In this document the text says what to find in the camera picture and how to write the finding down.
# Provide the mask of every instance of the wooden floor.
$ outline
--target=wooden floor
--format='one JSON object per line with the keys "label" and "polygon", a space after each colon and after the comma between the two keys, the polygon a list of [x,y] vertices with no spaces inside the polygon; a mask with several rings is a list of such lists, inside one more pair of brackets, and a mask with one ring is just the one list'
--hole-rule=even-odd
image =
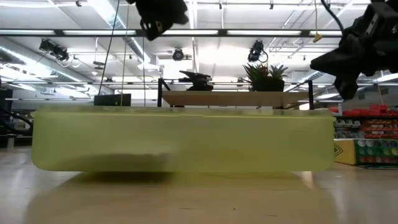
{"label": "wooden floor", "polygon": [[0,149],[0,223],[397,223],[398,171],[81,174]]}

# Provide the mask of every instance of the wooden shelf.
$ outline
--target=wooden shelf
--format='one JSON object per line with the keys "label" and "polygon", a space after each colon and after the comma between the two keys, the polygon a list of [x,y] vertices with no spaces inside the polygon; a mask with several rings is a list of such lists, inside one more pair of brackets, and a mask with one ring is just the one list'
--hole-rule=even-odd
{"label": "wooden shelf", "polygon": [[163,99],[178,106],[275,106],[281,107],[308,98],[308,93],[164,91]]}

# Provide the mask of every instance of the plastic storage bin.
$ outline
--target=plastic storage bin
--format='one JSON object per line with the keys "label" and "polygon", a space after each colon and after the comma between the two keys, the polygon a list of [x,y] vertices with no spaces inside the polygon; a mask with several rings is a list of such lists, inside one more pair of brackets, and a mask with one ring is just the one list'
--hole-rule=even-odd
{"label": "plastic storage bin", "polygon": [[264,172],[331,166],[324,111],[45,106],[34,113],[40,169]]}

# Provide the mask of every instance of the ceiling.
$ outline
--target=ceiling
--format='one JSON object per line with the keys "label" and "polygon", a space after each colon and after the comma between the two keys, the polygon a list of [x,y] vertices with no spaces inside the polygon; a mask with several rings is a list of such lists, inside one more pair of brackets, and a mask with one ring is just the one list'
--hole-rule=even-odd
{"label": "ceiling", "polygon": [[[114,8],[118,1],[109,0]],[[100,13],[91,7],[86,0],[80,1],[82,7],[74,6],[75,0],[0,0],[0,29],[110,29],[109,24]],[[191,22],[185,25],[174,25],[173,29],[311,29],[316,28],[315,6],[313,0],[274,0],[274,9],[270,10],[268,0],[192,0],[186,1],[187,12]],[[333,11],[339,16],[345,27],[350,26],[354,19],[362,16],[370,0],[331,0]],[[335,21],[318,5],[317,26],[319,29],[337,29]],[[129,29],[140,29],[140,16],[135,6],[127,6],[121,0],[119,18]],[[40,37],[7,37],[8,40],[40,53]],[[101,80],[101,72],[94,69],[93,62],[104,62],[110,38],[96,39],[91,37],[51,37],[56,44],[66,47],[71,55],[79,58],[81,64],[69,70],[85,76],[90,80]],[[314,44],[309,38],[255,38],[255,37],[196,37],[197,69],[213,77],[215,82],[233,82],[244,77],[242,65],[247,63],[249,48],[255,40],[262,40],[269,52],[270,64],[288,66],[287,82],[299,82],[308,75],[311,59],[331,51],[338,46],[339,38],[324,38]],[[174,62],[171,52],[181,48],[187,55],[193,55],[193,40],[191,37],[160,37],[152,42],[142,37],[136,41],[144,52],[154,54],[159,58],[160,65],[165,67],[165,78],[183,77],[178,70],[193,70],[192,60]],[[127,46],[124,61],[125,42],[120,37],[113,38],[110,55],[106,64],[105,77],[113,77],[121,81],[124,74],[129,80],[157,80],[158,71],[138,68],[141,62],[135,53]],[[325,75],[314,82],[333,83],[334,77]],[[136,85],[129,88],[143,88]]]}

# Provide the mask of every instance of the potted plant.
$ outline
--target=potted plant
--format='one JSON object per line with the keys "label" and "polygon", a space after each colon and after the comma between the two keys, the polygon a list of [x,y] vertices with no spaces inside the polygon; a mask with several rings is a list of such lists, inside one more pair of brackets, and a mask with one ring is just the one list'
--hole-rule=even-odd
{"label": "potted plant", "polygon": [[245,80],[251,84],[251,91],[283,91],[285,81],[283,81],[283,73],[288,69],[283,65],[275,67],[271,65],[271,71],[262,64],[259,65],[243,65],[249,80]]}

